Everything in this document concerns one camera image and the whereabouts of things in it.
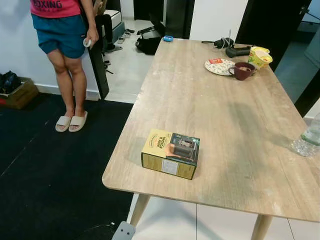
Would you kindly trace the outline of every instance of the blue shorts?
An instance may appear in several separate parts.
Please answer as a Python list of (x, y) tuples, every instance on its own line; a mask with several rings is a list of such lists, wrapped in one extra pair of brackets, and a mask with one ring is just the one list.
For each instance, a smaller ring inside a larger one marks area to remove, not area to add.
[(84, 54), (83, 41), (86, 38), (86, 27), (81, 15), (44, 18), (32, 14), (32, 19), (39, 47), (46, 54), (56, 49), (71, 59), (78, 59)]

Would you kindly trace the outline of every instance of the table top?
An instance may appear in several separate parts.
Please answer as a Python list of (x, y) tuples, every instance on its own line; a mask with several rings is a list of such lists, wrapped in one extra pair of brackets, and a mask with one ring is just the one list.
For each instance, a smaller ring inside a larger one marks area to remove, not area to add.
[[(291, 142), (306, 124), (272, 70), (245, 81), (204, 67), (224, 51), (161, 41), (102, 177), (110, 188), (250, 213), (320, 221), (319, 156)], [(232, 61), (247, 61), (248, 56)], [(143, 168), (150, 129), (200, 138), (192, 180)]]

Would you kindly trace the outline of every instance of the cardboard box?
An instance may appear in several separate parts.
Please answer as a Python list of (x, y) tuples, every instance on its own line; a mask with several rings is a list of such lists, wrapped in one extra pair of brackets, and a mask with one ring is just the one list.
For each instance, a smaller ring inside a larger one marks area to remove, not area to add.
[(147, 169), (192, 179), (197, 167), (200, 139), (152, 129), (141, 152)]
[(39, 91), (32, 80), (27, 77), (20, 77), (22, 84), (10, 94), (0, 93), (0, 107), (22, 109), (27, 105)]

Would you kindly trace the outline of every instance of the dark rug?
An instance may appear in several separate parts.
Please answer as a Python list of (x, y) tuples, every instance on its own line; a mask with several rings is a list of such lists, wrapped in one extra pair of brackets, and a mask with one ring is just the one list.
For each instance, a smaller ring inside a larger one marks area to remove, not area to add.
[(55, 131), (64, 114), (58, 95), (40, 94), (24, 110), (0, 108), (0, 239), (111, 240), (127, 219), (133, 195), (104, 187), (102, 174), (132, 104), (85, 107), (75, 133)]

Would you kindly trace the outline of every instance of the pink shirt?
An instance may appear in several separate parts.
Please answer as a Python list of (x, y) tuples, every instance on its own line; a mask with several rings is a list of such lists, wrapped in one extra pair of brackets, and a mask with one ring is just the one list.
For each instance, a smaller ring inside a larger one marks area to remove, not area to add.
[(79, 0), (30, 0), (31, 13), (42, 18), (58, 19), (81, 14)]

